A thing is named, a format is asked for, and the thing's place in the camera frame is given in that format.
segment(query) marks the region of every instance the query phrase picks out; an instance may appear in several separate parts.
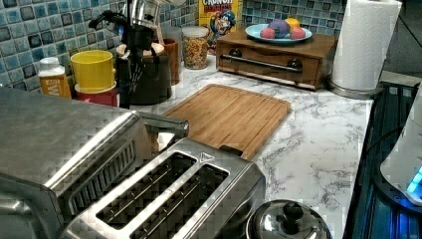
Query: wooden bread box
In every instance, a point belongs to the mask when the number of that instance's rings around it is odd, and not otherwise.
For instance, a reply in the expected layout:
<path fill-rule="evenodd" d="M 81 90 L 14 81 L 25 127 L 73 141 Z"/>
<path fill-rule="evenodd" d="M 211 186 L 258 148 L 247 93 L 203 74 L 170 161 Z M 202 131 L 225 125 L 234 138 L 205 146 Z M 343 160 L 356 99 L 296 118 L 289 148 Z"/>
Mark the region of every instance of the wooden bread box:
<path fill-rule="evenodd" d="M 244 30 L 217 40 L 217 70 L 316 91 L 330 74 L 335 36 L 313 34 L 289 45 L 249 39 Z"/>

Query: stovetop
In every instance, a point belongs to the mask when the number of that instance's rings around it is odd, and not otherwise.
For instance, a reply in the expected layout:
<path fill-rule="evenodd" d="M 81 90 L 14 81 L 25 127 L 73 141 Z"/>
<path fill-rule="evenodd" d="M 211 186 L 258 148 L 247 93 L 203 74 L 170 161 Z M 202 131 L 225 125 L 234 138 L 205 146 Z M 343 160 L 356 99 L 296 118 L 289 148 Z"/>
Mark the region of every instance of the stovetop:
<path fill-rule="evenodd" d="M 374 183 L 373 169 L 389 154 L 406 123 L 416 88 L 383 83 L 375 100 L 344 238 L 422 238 L 422 215 L 399 206 Z"/>

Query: marble countertop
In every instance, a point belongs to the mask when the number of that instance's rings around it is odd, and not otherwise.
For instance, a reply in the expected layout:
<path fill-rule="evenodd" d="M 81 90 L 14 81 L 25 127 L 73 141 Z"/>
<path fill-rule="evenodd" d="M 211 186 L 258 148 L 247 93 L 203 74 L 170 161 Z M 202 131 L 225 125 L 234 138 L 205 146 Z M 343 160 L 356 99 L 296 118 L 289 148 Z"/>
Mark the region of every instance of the marble countertop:
<path fill-rule="evenodd" d="M 180 79 L 166 102 L 130 109 L 162 115 L 209 84 L 290 102 L 291 112 L 253 159 L 267 178 L 266 200 L 291 199 L 310 206 L 333 238 L 342 238 L 373 101 L 218 72 L 213 56 L 206 69 L 182 69 Z"/>

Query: sauce bottle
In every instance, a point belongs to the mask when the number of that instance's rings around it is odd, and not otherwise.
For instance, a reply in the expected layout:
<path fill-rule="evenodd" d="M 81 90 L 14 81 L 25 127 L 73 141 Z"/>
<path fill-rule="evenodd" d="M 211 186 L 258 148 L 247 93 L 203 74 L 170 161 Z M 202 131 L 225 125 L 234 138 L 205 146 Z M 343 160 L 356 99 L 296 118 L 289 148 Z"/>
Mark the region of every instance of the sauce bottle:
<path fill-rule="evenodd" d="M 57 58 L 44 58 L 40 61 L 38 73 L 43 94 L 71 99 L 65 68 L 60 66 Z"/>

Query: fruit bowl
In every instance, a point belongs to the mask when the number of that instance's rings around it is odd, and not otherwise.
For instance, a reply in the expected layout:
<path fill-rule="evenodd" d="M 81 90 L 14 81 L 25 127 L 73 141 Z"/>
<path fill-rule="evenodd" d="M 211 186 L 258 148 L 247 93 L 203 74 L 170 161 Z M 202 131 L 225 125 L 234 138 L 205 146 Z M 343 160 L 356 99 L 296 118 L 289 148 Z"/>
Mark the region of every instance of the fruit bowl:
<path fill-rule="evenodd" d="M 290 37 L 291 37 L 290 34 L 286 35 L 284 38 L 281 38 L 281 39 L 262 38 L 262 37 L 260 37 L 260 33 L 266 27 L 268 27 L 268 24 L 252 25 L 252 26 L 247 27 L 245 29 L 245 32 L 246 32 L 246 35 L 248 35 L 249 37 L 252 37 L 252 38 L 257 39 L 259 41 L 272 43 L 272 44 L 292 44 L 292 43 L 303 41 L 303 40 L 305 40 L 305 39 L 307 39 L 307 38 L 309 38 L 313 35 L 313 33 L 310 30 L 302 28 L 305 31 L 305 37 L 304 38 L 292 40 L 292 39 L 290 39 Z"/>

